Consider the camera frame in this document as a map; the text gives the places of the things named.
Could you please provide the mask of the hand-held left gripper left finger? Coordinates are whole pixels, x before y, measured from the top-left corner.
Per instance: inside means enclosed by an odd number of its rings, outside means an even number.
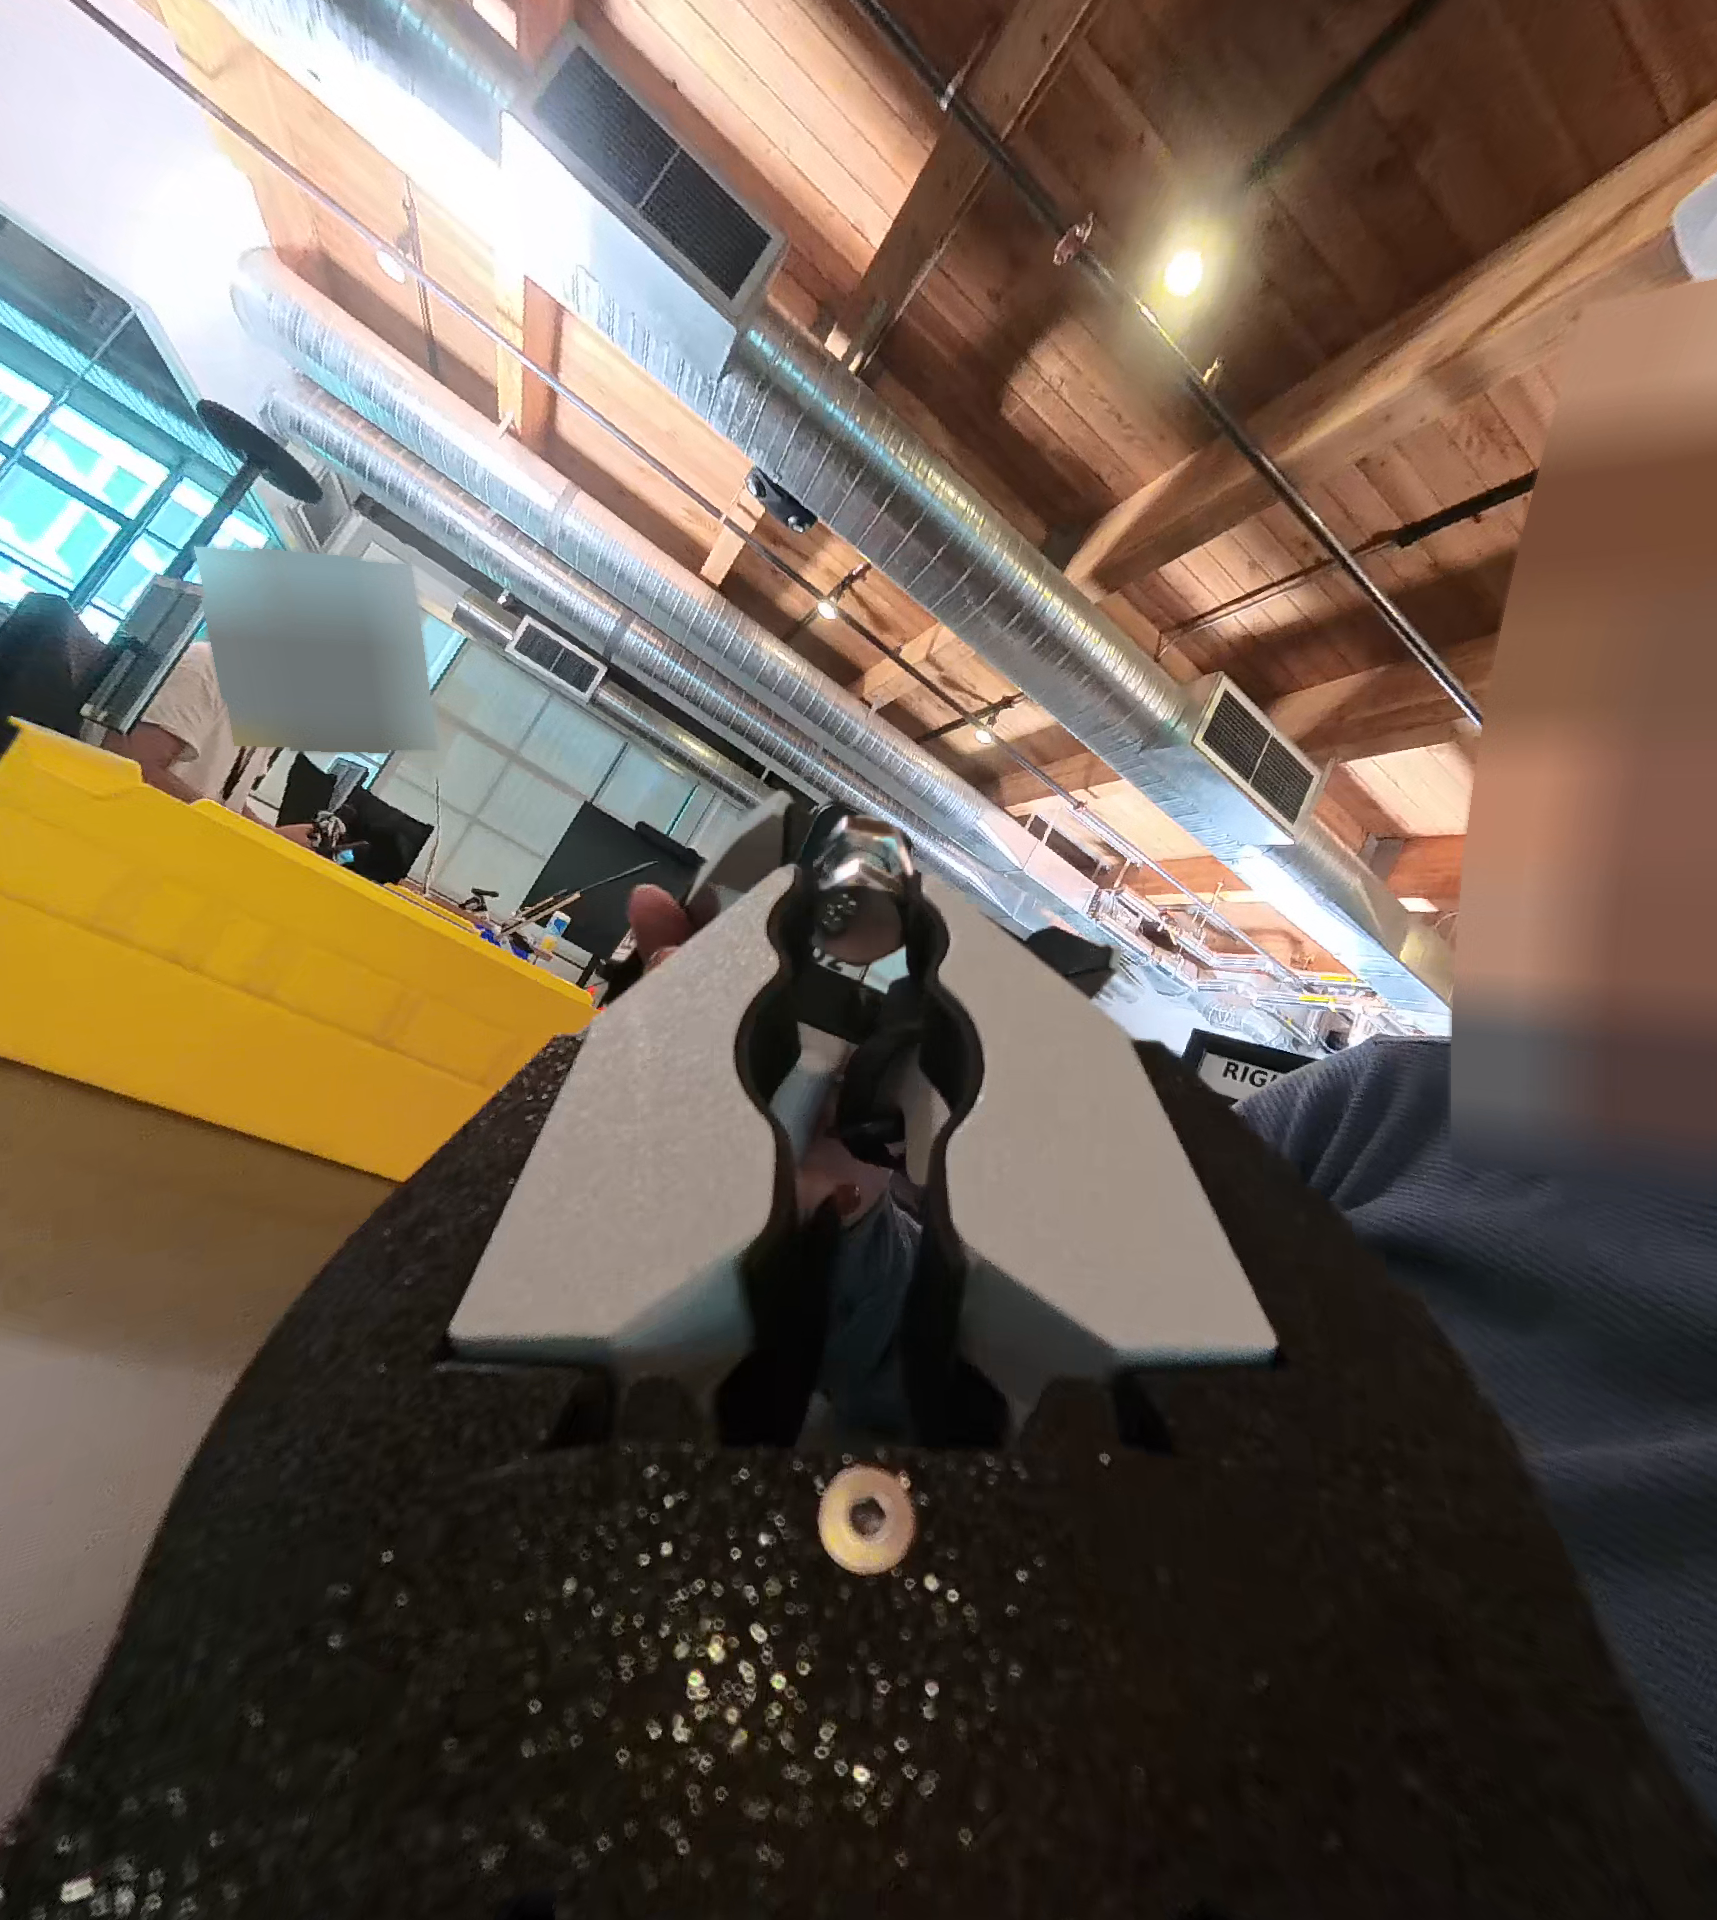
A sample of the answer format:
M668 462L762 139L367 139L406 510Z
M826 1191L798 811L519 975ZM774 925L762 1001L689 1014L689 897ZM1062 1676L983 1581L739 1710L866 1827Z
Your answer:
M792 1214L777 1077L807 877L774 871L645 969L570 1060L462 1293L465 1367L677 1383L726 1443L792 1443L826 1359L826 1240Z

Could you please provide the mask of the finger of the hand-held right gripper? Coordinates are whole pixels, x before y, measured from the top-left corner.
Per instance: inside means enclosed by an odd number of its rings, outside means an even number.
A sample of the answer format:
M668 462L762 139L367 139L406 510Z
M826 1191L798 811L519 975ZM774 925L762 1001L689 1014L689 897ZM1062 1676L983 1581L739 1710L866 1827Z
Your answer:
M689 931L707 931L732 897L748 897L762 877L792 871L798 858L798 799L764 791L748 811L732 847L697 871L689 884Z

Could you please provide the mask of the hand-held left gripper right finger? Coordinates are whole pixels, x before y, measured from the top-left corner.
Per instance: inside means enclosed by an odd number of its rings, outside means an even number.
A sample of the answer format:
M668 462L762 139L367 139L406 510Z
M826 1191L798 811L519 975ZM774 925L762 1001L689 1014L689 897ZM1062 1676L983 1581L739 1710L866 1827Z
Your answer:
M1275 1322L1138 1045L926 877L902 1073L920 1263L902 1304L918 1443L1009 1443L1044 1390L1273 1367Z

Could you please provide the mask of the steel hex nut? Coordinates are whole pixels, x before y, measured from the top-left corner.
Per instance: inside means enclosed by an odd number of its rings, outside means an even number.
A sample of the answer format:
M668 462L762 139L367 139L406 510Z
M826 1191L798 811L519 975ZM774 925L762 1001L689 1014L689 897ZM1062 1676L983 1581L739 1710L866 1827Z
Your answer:
M870 868L807 871L819 950L850 969L896 955L910 897L918 897L918 853L902 858L902 871L870 871Z

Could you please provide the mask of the yellow plastic bin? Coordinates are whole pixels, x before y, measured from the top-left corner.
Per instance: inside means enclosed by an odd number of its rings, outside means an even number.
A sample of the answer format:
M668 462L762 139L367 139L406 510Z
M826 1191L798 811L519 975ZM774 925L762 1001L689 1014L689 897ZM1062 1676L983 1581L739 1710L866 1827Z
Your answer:
M0 1057L406 1187L593 1001L79 739L0 762Z

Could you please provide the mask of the person's right hand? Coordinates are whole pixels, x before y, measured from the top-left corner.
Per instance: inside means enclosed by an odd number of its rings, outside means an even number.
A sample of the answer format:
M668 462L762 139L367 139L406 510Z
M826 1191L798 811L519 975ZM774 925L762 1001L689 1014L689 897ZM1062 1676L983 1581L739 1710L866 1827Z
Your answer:
M634 884L634 955L659 969L684 943L697 943L689 897L668 884ZM792 1151L792 1214L829 1214L839 1235L850 1235L883 1195L883 1166L839 1144L839 1082L819 1073L819 1057L792 1060L774 1110Z

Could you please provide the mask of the large black screen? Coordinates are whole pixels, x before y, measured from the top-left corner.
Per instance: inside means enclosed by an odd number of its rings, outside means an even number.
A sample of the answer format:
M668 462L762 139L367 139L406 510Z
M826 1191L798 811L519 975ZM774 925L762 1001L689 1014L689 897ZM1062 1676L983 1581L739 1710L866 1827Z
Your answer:
M538 897L554 897L549 914L570 914L563 943L584 950L586 965L608 965L634 931L634 884L668 884L684 897L697 871L704 853L677 847L651 825L617 825L593 799L584 799L519 908L530 914Z

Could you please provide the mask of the black labelled case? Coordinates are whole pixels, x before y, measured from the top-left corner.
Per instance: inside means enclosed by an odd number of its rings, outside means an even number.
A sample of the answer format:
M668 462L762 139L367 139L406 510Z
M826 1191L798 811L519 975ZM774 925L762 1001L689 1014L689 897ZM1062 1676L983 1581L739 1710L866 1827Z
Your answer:
M1176 1057L1223 1105L1239 1105L1257 1094L1273 1094L1289 1073L1310 1073L1310 1057L1297 1046L1273 1046L1273 1045L1239 1045L1239 1033L1213 1033L1191 1028L1183 1057Z

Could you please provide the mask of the computer monitor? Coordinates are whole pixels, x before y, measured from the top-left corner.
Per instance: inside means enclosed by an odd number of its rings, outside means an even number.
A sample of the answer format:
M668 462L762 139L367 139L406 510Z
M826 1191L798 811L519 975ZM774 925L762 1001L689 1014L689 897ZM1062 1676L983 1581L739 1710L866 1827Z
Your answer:
M182 647L206 622L206 589L154 575L122 633L105 636L105 668L79 706L82 733L135 733L154 689L174 677Z

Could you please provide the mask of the black round-top floor lamp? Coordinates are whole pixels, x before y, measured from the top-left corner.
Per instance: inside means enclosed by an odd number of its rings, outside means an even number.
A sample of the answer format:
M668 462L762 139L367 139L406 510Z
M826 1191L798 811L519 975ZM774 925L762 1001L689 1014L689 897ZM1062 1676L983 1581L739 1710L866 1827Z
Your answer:
M206 517L188 528L188 541L174 544L174 559L166 566L173 582L188 582L188 566L206 566L206 544L222 544L230 517L254 493L254 488L277 488L293 493L300 510L319 505L319 472L285 447L270 441L254 418L200 400L200 427L211 447L230 447L232 472L230 488L206 505Z

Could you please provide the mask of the large silver spiral duct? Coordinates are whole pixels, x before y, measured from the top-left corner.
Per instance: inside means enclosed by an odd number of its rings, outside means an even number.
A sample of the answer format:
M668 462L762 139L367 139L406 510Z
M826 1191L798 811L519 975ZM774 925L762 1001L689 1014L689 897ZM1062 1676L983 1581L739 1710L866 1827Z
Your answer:
M510 48L474 5L222 5L406 176L490 210L519 267L726 433L920 620L1127 778L1399 1014L1457 955L1310 818L1318 767L1224 683L1168 683L883 400L774 311L784 233L593 36Z

